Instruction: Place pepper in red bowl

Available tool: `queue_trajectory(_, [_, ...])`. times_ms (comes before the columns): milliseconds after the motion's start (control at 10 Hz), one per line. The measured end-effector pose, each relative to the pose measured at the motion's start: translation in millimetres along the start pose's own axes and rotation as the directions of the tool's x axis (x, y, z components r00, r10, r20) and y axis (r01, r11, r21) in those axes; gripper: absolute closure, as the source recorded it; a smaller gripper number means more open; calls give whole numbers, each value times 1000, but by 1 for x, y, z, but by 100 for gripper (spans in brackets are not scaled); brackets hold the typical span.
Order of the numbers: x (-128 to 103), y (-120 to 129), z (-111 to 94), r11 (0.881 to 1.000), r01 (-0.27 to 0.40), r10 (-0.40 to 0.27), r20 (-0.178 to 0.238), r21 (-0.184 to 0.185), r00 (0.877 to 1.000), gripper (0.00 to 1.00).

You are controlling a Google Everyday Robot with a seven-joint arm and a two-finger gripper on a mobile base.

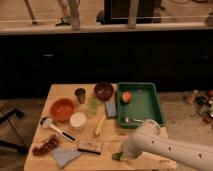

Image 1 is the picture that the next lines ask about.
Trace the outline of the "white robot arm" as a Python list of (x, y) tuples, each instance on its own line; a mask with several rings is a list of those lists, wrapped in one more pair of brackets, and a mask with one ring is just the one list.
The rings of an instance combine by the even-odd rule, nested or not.
[(138, 158), (148, 152), (177, 161), (198, 171), (213, 171), (213, 146), (177, 141), (160, 135), (159, 124), (143, 121), (122, 143), (122, 156)]

